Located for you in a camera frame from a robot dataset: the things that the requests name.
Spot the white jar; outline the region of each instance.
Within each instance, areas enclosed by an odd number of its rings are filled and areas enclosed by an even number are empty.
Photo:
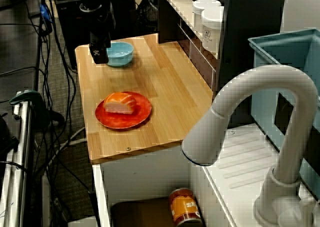
[[[218,53],[222,20],[224,15],[223,6],[207,8],[201,13],[203,24],[202,46],[207,51]]]
[[[218,0],[196,0],[192,4],[193,12],[193,26],[194,30],[197,32],[202,31],[201,13],[205,9],[212,8],[214,6],[221,6]]]

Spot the green clamp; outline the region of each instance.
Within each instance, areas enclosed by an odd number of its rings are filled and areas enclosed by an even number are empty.
[[[50,124],[50,115],[46,108],[45,102],[39,92],[35,90],[25,90],[10,99],[11,105],[17,105],[24,101],[31,101],[35,112],[35,126],[44,129]]]

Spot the white faucet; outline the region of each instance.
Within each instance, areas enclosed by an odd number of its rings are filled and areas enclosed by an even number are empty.
[[[270,168],[254,203],[254,216],[263,227],[320,227],[320,223],[313,221],[315,200],[300,200],[298,195],[299,171],[318,108],[317,88],[301,70],[286,65],[265,65],[229,81],[184,138],[182,152],[197,165],[214,164],[236,107],[254,92],[269,88],[291,91],[295,104],[276,165]]]

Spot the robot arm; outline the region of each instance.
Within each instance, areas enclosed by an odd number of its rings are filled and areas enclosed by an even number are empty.
[[[90,30],[89,49],[96,64],[109,62],[107,48],[111,46],[110,31],[116,26],[110,0],[81,0],[80,10]]]

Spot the faucet spout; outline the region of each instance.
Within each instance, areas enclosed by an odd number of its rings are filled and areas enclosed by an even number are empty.
[[[313,120],[318,91],[301,70],[287,65],[265,65],[250,69],[228,82],[215,97],[211,108],[182,142],[182,151],[195,164],[212,165],[218,158],[226,129],[236,107],[254,92],[283,88],[291,91],[295,105],[279,153],[275,178],[294,183],[299,171]]]

